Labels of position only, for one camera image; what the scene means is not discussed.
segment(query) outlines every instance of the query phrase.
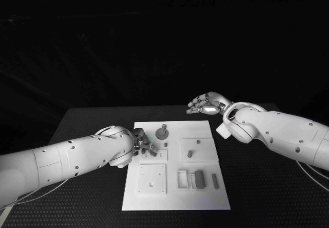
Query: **white cable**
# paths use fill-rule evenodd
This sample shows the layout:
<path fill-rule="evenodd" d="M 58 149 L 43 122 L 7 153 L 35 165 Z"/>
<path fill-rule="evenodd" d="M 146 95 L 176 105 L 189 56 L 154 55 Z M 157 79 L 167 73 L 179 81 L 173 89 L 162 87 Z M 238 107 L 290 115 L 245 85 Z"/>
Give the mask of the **white cable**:
<path fill-rule="evenodd" d="M 307 176 L 312 178 L 312 180 L 319 184 L 319 186 L 326 190 L 329 191 L 329 189 L 316 181 L 316 179 L 310 176 L 310 174 L 306 172 L 306 170 L 303 169 L 304 173 L 307 174 Z"/>
<path fill-rule="evenodd" d="M 49 194 L 53 190 L 56 190 L 62 185 L 63 185 L 63 183 L 68 181 L 68 179 L 46 193 L 46 194 Z M 46 194 L 43 194 L 42 196 L 39 196 L 37 198 L 35 198 L 35 199 L 32 199 L 32 200 L 27 200 L 27 201 L 24 201 L 24 202 L 19 202 L 19 203 L 16 203 L 16 204 L 22 204 L 22 203 L 27 203 L 27 202 L 32 202 L 33 200 L 37 200 L 40 197 L 43 197 Z"/>
<path fill-rule="evenodd" d="M 306 164 L 309 166 L 309 168 L 320 175 L 323 176 L 327 180 L 329 180 L 329 177 L 325 176 L 309 164 Z"/>
<path fill-rule="evenodd" d="M 46 194 L 49 194 L 53 190 L 56 190 L 61 186 L 62 186 L 62 184 L 65 183 L 68 181 L 68 179 L 46 193 Z M 42 196 L 39 196 L 37 198 L 35 198 L 35 199 L 32 199 L 32 200 L 27 200 L 27 201 L 24 201 L 24 202 L 19 202 L 20 200 L 23 200 L 27 196 L 30 196 L 37 190 L 40 190 L 40 189 L 36 189 L 35 191 L 32 191 L 24 197 L 22 197 L 19 200 L 16 200 L 13 203 L 10 203 L 10 204 L 7 204 L 7 205 L 4 205 L 1 208 L 0 208 L 0 210 L 3 210 L 4 208 L 7 208 L 7 207 L 10 207 L 10 206 L 13 206 L 13 205 L 16 205 L 16 204 L 22 204 L 22 203 L 27 203 L 27 202 L 32 202 L 33 200 L 36 200 L 36 199 L 39 199 L 40 197 L 43 197 L 46 194 L 43 194 Z"/>

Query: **table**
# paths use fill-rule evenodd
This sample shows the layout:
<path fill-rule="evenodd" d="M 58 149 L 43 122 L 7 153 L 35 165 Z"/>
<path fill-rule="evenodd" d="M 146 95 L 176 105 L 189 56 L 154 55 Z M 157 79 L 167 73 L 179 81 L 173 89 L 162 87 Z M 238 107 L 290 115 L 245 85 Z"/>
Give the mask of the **table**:
<path fill-rule="evenodd" d="M 274 104 L 258 105 L 278 111 Z M 185 110 L 185 105 L 72 108 L 49 144 L 91 135 L 111 125 L 131 129 L 134 122 L 208 120 L 231 210 L 121 211 L 127 167 L 107 165 L 68 180 L 43 198 L 16 205 L 3 227 L 327 227 L 329 192 L 296 162 L 270 151 L 260 140 L 248 144 L 232 136 L 225 140 L 215 131 L 222 123 L 219 114 L 186 114 Z"/>

